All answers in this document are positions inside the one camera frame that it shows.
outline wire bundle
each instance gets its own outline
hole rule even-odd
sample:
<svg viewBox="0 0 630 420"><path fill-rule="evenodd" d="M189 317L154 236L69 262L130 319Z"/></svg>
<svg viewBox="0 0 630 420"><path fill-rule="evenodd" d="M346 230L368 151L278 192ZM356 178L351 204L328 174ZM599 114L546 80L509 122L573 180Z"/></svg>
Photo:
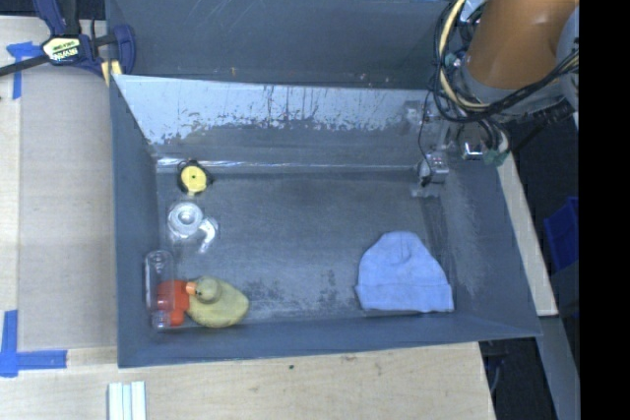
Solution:
<svg viewBox="0 0 630 420"><path fill-rule="evenodd" d="M454 69L446 63L446 59L450 56L448 43L466 1L455 0L447 7L441 22L436 26L435 57L437 71L432 91L435 96L435 104L445 119L454 123L478 123L488 136L490 148L498 149L500 141L497 144L497 139L501 138L508 142L505 130L498 122L501 114L537 91L555 83L562 75L578 72L579 48L564 58L541 80L516 90L499 100L483 103L475 96L471 96L465 90L458 89L453 85L451 78ZM464 22L464 26L470 28L468 22Z"/></svg>

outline orange object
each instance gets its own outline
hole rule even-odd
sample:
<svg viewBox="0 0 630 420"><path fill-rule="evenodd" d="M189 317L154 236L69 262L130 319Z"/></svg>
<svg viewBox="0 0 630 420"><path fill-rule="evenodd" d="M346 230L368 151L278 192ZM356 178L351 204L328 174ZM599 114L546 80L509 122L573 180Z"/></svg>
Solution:
<svg viewBox="0 0 630 420"><path fill-rule="evenodd" d="M556 66L562 29L580 0L488 0L466 66L491 88L520 90Z"/></svg>
<svg viewBox="0 0 630 420"><path fill-rule="evenodd" d="M197 283L195 282L187 282L186 285L184 286L184 288L186 289L186 292L188 294L190 294L191 296L195 295L195 290L197 289Z"/></svg>
<svg viewBox="0 0 630 420"><path fill-rule="evenodd" d="M186 292L186 281L166 281L157 286L157 306L169 311L170 325L181 326L184 313L190 308L190 297Z"/></svg>

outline yellow lid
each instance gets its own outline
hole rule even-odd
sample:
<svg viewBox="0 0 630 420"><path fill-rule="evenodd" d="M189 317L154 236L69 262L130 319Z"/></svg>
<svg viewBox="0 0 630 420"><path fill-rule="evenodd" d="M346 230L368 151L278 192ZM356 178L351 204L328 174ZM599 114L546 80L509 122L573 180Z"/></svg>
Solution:
<svg viewBox="0 0 630 420"><path fill-rule="evenodd" d="M179 173L179 178L189 194L201 193L208 187L206 172L200 166L194 164L185 166Z"/></svg>

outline clamp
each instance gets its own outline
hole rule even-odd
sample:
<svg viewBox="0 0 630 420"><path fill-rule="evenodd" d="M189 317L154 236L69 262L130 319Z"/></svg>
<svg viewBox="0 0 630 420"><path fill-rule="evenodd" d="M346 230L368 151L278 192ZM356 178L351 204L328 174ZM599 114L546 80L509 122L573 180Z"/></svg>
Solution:
<svg viewBox="0 0 630 420"><path fill-rule="evenodd" d="M41 46L41 53L27 60L0 68L0 77L23 71L44 63L54 66L73 66L104 77L106 62L98 55L98 49L107 44L118 46L118 66L124 74L133 70L136 45L133 30L128 25L118 25L113 33L90 39L81 33L77 18L77 0L32 0L37 16L50 30L50 38Z"/></svg>

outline blue container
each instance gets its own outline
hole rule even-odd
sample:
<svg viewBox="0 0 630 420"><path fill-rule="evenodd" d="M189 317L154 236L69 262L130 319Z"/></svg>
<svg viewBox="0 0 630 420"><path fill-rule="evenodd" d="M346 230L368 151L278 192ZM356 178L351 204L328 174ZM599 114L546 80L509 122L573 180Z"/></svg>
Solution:
<svg viewBox="0 0 630 420"><path fill-rule="evenodd" d="M544 220L555 272L575 263L579 255L578 199L567 199L564 207Z"/></svg>

